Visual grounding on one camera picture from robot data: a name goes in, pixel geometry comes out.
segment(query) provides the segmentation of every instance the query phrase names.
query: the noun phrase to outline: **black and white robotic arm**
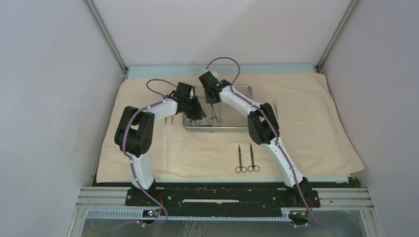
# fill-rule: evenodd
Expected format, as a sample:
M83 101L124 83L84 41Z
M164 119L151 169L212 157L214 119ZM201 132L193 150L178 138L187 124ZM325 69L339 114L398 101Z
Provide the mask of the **black and white robotic arm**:
M287 189L298 196L298 183L304 195L310 192L311 187L307 179L297 169L282 143L279 136L279 125L271 105L268 103L260 104L249 99L233 86L230 86L231 84L226 80L218 81L215 72L208 71L199 79L205 90L207 104L223 102L247 117L250 137L256 144L262 145L269 152L282 173ZM123 150L124 133L128 121L136 110L136 108L128 106L122 115L115 134L115 143L120 146L121 150ZM184 112L191 120L206 117L197 97L194 95L193 86L181 82L176 91L166 96L157 105L154 104L154 106L149 106L141 111L133 120L132 125L138 125L139 127L138 130L129 129L126 138L126 151L131 157L131 168L137 174L137 177L134 176L133 180L133 184L137 188L139 188L139 183L144 189L148 189L154 182L147 154L152 141L154 122L180 112Z

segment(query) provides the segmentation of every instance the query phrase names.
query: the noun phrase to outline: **gray floor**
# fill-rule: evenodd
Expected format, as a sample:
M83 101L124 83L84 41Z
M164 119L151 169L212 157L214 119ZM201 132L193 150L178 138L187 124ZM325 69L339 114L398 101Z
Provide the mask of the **gray floor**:
M357 211L315 212L328 229L307 227L294 229L288 222L238 221L167 221L161 226L146 227L129 224L106 234L85 230L85 237L364 237L365 231ZM127 220L90 220L93 230L107 230Z

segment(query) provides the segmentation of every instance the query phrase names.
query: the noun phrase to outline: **white wall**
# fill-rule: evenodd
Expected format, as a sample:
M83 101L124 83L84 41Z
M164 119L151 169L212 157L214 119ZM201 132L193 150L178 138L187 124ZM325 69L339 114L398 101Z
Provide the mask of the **white wall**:
M64 236L122 73L82 0L0 3L0 236Z
M128 66L317 64L349 2L95 0Z
M363 0L323 73L384 233L419 233L419 1Z

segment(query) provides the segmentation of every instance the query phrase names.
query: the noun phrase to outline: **beige tablecloth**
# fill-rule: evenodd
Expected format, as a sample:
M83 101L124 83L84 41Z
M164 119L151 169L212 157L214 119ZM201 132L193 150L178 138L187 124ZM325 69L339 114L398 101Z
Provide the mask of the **beige tablecloth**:
M221 78L232 81L234 76ZM200 85L197 77L164 79L175 84L182 81ZM141 108L160 100L159 95L147 90L146 81L130 79L120 87L102 147L97 182L132 179L128 159L114 143L114 135L126 106ZM173 90L163 82L150 85L165 94ZM346 176L364 169L340 124L324 75L245 75L239 77L236 85L251 86L254 100L259 103L276 100L283 142L306 177ZM243 165L251 164L249 135L187 132L182 116L176 115L173 125L165 125L164 120L155 124L149 158L156 179L228 181L281 177L268 152L254 143L254 162L260 171L237 174L234 168L238 165L239 144Z

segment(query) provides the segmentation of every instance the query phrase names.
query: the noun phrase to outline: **metal tray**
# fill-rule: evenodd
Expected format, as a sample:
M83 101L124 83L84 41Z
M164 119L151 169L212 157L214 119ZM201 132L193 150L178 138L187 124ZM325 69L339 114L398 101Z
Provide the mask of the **metal tray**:
M239 92L253 100L253 91L250 86L234 86ZM195 95L198 97L206 118L202 120L190 121L186 115L183 115L182 124L188 132L247 132L248 121L233 107L225 104L214 104L212 111L211 105L205 101L204 88L195 86Z

